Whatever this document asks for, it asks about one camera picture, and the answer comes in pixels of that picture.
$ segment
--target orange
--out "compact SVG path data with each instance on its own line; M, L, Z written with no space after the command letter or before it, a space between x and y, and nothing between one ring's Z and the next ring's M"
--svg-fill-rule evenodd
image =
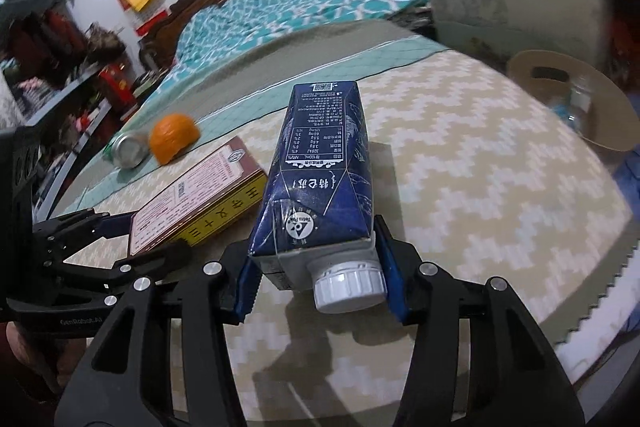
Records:
M200 130L186 114L168 114L153 128L149 149L160 165L166 165L175 155L200 138Z

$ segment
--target qr code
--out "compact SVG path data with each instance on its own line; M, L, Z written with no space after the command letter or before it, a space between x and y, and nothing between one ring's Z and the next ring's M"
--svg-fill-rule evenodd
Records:
M334 83L327 82L325 84L314 84L314 91L332 91L334 90Z

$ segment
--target white bottle cap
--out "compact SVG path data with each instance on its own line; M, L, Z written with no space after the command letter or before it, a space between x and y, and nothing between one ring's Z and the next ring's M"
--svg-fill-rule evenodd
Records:
M371 308L386 298L386 283L378 261L346 261L312 274L316 309L346 313Z

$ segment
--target silver bolt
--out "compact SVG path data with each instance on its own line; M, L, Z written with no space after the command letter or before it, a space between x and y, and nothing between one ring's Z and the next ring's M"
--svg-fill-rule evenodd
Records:
M507 281L502 277L493 277L489 281L489 284L491 285L491 288L497 290L498 292L504 292L508 287Z
M146 290L149 286L151 286L151 279L149 279L149 277L141 277L133 283L133 288L139 292Z
M222 272L222 264L218 261L211 261L211 263L207 263L202 267L202 271L207 275L215 275Z
M438 273L438 267L433 263L422 263L420 264L420 273L428 276L436 275L436 273Z

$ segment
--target patterned blanket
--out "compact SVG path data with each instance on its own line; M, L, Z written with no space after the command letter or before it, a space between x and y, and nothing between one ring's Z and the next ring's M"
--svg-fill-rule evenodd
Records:
M196 13L183 30L176 65L145 105L178 83L197 83L202 76L194 77L193 73L210 66L217 69L282 35L330 22L383 18L416 1L228 0L221 7L207 7Z

